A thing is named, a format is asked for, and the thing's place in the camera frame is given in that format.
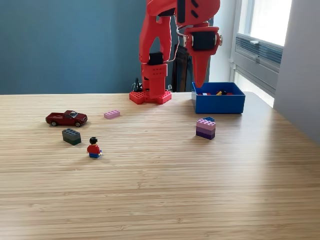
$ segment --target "cable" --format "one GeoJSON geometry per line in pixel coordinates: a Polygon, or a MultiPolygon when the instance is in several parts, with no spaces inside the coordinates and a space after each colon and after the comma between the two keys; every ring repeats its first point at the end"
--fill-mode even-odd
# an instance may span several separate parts
{"type": "MultiPolygon", "coordinates": [[[[175,24],[177,24],[177,18],[176,16],[174,16],[174,21],[175,21],[175,24]]],[[[178,52],[178,48],[179,48],[179,45],[180,45],[180,38],[179,37],[188,37],[182,33],[180,33],[179,31],[183,28],[185,28],[186,26],[179,26],[176,28],[176,34],[178,35],[178,44],[176,45],[175,47],[175,50],[174,50],[174,55],[173,55],[173,59],[172,60],[168,60],[168,61],[165,61],[164,63],[167,64],[167,63],[172,63],[173,61],[176,60],[176,56],[177,56],[177,52],[178,52]]]]}

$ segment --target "minifigure black hair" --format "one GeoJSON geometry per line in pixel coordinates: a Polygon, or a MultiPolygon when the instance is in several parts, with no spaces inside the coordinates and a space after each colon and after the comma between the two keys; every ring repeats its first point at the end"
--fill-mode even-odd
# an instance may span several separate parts
{"type": "Polygon", "coordinates": [[[92,138],[90,138],[90,144],[96,144],[98,142],[98,138],[96,138],[96,137],[92,137],[92,138]]]}

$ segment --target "blue box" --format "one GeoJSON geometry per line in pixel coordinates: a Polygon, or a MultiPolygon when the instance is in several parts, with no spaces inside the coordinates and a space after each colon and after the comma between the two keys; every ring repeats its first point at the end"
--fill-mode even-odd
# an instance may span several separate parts
{"type": "Polygon", "coordinates": [[[192,103],[196,114],[242,114],[245,100],[246,95],[234,82],[205,82],[201,88],[192,83],[192,103]],[[217,96],[221,90],[233,95],[217,96]]]}

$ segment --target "red toy car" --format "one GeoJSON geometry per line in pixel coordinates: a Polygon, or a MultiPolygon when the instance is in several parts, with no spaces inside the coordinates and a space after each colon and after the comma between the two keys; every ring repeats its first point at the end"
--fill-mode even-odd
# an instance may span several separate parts
{"type": "Polygon", "coordinates": [[[45,118],[45,121],[52,126],[75,125],[76,127],[81,127],[87,120],[87,115],[70,110],[65,111],[65,113],[52,112],[45,118]]]}

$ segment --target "red hexagonal base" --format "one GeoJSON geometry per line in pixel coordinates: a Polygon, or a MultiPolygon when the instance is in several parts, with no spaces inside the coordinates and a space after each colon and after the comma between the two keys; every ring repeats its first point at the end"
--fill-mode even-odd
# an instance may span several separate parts
{"type": "Polygon", "coordinates": [[[172,94],[170,91],[165,91],[165,94],[162,97],[150,99],[146,96],[145,92],[143,91],[141,92],[132,91],[129,94],[129,98],[136,104],[143,104],[143,103],[165,104],[166,102],[172,99],[172,94]]]}

